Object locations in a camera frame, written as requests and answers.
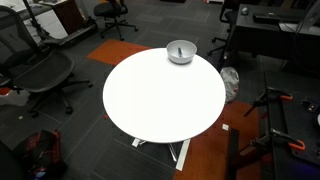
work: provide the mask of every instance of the plastic bag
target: plastic bag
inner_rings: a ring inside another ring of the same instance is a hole
[[[220,75],[226,88],[226,103],[233,101],[239,91],[239,75],[232,67],[221,69]]]
[[[67,170],[61,158],[60,132],[41,130],[20,142],[14,149],[27,180],[61,179]]]

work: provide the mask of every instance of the wire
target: wire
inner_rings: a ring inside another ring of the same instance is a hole
[[[314,4],[314,1],[315,1],[315,0],[311,0],[311,1],[309,2],[309,4],[307,5],[306,10],[309,10],[309,9],[311,8],[311,6]],[[312,73],[312,74],[314,74],[314,75],[318,75],[318,76],[320,77],[320,73],[319,73],[319,72],[314,71],[314,70],[312,70],[312,69],[310,69],[310,68],[307,68],[307,67],[305,67],[304,65],[302,65],[302,64],[299,62],[299,58],[302,57],[302,54],[301,54],[301,52],[300,52],[300,50],[299,50],[299,48],[298,48],[297,40],[298,40],[299,37],[300,37],[299,34],[300,34],[300,31],[301,31],[302,28],[303,28],[303,24],[304,24],[304,21],[305,21],[305,17],[300,21],[300,23],[297,24],[297,27],[296,27],[295,29],[292,29],[292,28],[289,27],[285,22],[283,22],[283,21],[281,20],[281,18],[278,17],[276,14],[272,14],[272,15],[276,16],[276,17],[279,19],[279,21],[280,21],[284,26],[286,26],[288,29],[290,29],[290,30],[294,33],[293,35],[290,34],[290,36],[293,38],[292,50],[291,50],[291,51],[292,51],[292,59],[293,59],[293,61],[294,61],[298,66],[300,66],[303,71],[306,71],[306,72],[308,72],[308,73]]]

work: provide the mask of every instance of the mesh chair back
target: mesh chair back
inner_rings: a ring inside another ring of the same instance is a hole
[[[6,6],[0,6],[0,51],[0,74],[7,77],[19,75],[17,67],[40,52],[19,14]]]

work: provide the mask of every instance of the round white table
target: round white table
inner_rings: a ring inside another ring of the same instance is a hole
[[[225,104],[220,74],[195,55],[172,63],[165,48],[136,53],[108,76],[103,103],[113,123],[127,134],[154,143],[190,139],[208,129]]]

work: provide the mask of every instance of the metal bowl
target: metal bowl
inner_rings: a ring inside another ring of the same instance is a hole
[[[169,59],[177,64],[186,64],[192,61],[197,47],[189,41],[176,40],[167,45]]]

